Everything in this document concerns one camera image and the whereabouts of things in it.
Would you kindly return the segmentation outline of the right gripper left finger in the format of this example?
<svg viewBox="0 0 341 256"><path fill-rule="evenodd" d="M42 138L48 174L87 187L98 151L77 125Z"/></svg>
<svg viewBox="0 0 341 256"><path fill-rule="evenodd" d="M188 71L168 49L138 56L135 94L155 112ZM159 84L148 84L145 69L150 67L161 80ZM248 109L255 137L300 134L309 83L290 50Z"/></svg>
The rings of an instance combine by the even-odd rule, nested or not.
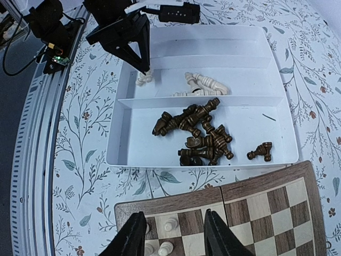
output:
<svg viewBox="0 0 341 256"><path fill-rule="evenodd" d="M146 230L144 213L133 213L99 256L143 256Z"/></svg>

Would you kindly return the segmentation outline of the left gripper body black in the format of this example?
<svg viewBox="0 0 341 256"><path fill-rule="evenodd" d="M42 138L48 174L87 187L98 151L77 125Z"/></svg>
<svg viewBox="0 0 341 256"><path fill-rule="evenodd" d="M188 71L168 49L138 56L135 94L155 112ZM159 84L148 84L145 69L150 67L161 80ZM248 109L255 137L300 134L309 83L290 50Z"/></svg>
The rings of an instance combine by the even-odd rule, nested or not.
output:
<svg viewBox="0 0 341 256"><path fill-rule="evenodd" d="M145 15L140 11L126 14L125 8L131 4L132 1L83 1L83 5L98 24L87 35L88 43L91 45L101 43L101 39L108 36L114 39L127 39L128 30L136 20L135 16Z"/></svg>

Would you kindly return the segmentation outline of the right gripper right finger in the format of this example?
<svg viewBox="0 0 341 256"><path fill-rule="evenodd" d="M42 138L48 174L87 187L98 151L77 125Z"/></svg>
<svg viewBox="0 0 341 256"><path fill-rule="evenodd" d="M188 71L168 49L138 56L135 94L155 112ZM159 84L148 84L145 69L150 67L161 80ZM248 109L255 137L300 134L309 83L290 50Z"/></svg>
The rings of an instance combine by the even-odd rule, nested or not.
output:
<svg viewBox="0 0 341 256"><path fill-rule="evenodd" d="M253 256L234 235L216 211L207 209L204 219L204 244L207 256Z"/></svg>

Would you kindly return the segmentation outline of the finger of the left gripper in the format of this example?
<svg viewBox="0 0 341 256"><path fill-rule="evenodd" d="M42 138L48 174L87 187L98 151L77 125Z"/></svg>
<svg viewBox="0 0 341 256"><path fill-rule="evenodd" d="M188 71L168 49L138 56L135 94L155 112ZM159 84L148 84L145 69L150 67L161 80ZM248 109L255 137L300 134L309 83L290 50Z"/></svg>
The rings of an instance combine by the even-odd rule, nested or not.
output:
<svg viewBox="0 0 341 256"><path fill-rule="evenodd" d="M138 71L147 72L150 70L150 23L146 15L135 17L127 33L127 43L137 42L140 55L128 45L126 61Z"/></svg>
<svg viewBox="0 0 341 256"><path fill-rule="evenodd" d="M137 54L129 45L129 42L136 42L139 47ZM140 72L144 72L144 36L138 35L128 39L114 39L113 37L105 37L101 39L103 49L123 61L127 62Z"/></svg>

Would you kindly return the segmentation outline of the light chess bishop piece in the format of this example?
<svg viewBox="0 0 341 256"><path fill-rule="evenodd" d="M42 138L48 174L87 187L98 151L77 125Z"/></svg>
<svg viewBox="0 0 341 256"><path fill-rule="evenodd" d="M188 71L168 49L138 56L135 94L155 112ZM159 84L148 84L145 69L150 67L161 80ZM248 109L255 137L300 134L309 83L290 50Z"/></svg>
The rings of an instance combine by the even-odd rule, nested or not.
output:
<svg viewBox="0 0 341 256"><path fill-rule="evenodd" d="M163 242L161 243L159 250L158 250L158 254L160 256L168 256L172 253L174 249L174 245L171 242Z"/></svg>

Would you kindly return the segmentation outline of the light chess pawn piece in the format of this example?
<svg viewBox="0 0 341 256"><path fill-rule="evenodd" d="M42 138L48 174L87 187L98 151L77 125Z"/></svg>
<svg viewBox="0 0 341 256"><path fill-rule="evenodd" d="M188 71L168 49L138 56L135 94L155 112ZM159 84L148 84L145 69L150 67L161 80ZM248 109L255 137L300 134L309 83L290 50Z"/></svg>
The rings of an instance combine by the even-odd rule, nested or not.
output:
<svg viewBox="0 0 341 256"><path fill-rule="evenodd" d="M164 231L171 232L172 230L175 230L177 226L178 226L178 220L174 217L170 217L164 223Z"/></svg>

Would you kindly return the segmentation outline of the wooden chess board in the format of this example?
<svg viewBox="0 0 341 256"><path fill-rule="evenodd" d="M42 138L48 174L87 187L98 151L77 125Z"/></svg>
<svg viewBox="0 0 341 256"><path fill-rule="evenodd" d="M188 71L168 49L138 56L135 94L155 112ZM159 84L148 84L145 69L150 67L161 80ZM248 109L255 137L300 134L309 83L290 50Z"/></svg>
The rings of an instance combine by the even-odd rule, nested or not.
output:
<svg viewBox="0 0 341 256"><path fill-rule="evenodd" d="M145 243L154 248L171 242L170 255L204 255L204 219L216 211L238 240L254 255L326 255L319 191L312 163L304 161L247 180L175 196L118 203L116 224L132 213L147 221ZM164 231L170 217L178 220Z"/></svg>

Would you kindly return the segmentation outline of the white plastic compartment tray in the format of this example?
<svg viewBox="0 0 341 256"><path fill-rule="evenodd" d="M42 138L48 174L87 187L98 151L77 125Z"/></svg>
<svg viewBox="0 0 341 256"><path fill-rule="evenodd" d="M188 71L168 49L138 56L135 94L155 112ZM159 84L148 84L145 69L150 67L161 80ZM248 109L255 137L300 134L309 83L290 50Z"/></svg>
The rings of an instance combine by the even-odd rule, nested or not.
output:
<svg viewBox="0 0 341 256"><path fill-rule="evenodd" d="M295 163L297 139L280 73L265 36L253 26L194 25L153 28L150 32L152 80L137 86L138 72L122 65L107 145L115 167L180 169L178 151L190 132L155 136L163 112L172 116L211 95L184 95L185 73L207 76L228 87L212 111L212 126L224 125L234 157L218 168L265 167Z"/></svg>

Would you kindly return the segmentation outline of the light chess rook piece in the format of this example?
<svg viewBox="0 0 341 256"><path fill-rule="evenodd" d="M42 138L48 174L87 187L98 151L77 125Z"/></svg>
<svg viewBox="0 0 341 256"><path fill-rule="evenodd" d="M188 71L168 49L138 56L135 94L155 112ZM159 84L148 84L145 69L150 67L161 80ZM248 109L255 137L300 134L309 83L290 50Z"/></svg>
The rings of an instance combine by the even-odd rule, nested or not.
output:
<svg viewBox="0 0 341 256"><path fill-rule="evenodd" d="M151 244L145 243L144 246L144 256L152 256L154 253L154 248Z"/></svg>

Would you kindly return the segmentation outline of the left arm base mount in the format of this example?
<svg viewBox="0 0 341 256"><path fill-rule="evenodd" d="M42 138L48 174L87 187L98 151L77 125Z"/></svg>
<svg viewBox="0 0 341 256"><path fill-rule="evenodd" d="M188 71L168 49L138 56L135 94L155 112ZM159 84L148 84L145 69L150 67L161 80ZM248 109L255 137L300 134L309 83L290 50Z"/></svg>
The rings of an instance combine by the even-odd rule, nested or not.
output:
<svg viewBox="0 0 341 256"><path fill-rule="evenodd" d="M23 21L28 25L29 32L45 45L45 50L40 51L23 68L11 73L6 70L6 55ZM85 23L86 19L83 17L73 18L67 15L61 1L42 1L37 7L31 7L28 14L20 15L20 20L7 41L2 61L4 73L11 77L16 76L38 60L46 60L43 71L45 74L63 70L70 63L71 48L78 30Z"/></svg>

